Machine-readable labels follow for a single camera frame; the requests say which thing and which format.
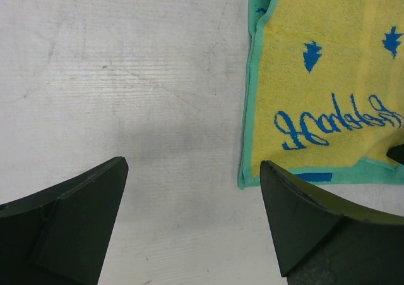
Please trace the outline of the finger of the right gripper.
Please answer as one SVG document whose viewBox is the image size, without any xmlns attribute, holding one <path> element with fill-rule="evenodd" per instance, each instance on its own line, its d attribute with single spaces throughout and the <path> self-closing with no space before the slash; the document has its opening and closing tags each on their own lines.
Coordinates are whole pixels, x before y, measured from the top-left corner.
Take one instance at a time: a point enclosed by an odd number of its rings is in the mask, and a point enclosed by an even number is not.
<svg viewBox="0 0 404 285">
<path fill-rule="evenodd" d="M 399 164 L 404 164 L 404 144 L 391 147 L 386 156 Z"/>
</svg>

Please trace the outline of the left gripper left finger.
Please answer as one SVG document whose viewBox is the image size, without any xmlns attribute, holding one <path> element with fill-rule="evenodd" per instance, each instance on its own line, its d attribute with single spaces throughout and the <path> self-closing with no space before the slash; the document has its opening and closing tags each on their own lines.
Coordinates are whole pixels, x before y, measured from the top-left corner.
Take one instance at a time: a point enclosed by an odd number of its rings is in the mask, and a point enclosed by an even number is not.
<svg viewBox="0 0 404 285">
<path fill-rule="evenodd" d="M 1 205 L 1 284 L 97 284 L 128 176 L 124 157 Z"/>
</svg>

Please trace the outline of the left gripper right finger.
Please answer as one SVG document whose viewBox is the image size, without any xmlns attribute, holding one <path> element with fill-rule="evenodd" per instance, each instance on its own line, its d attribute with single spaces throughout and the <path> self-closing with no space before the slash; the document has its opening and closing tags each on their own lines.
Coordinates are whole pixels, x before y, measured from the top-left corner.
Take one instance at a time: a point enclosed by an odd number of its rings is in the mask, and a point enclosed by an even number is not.
<svg viewBox="0 0 404 285">
<path fill-rule="evenodd" d="M 403 284 L 403 217 L 359 205 L 271 161 L 261 191 L 288 284 Z"/>
</svg>

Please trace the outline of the green teal towel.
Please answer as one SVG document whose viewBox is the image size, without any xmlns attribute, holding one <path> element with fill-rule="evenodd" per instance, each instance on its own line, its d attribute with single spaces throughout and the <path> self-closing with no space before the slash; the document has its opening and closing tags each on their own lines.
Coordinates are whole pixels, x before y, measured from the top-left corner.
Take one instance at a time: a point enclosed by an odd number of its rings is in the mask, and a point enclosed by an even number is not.
<svg viewBox="0 0 404 285">
<path fill-rule="evenodd" d="M 403 183 L 403 0 L 249 0 L 239 188 Z"/>
</svg>

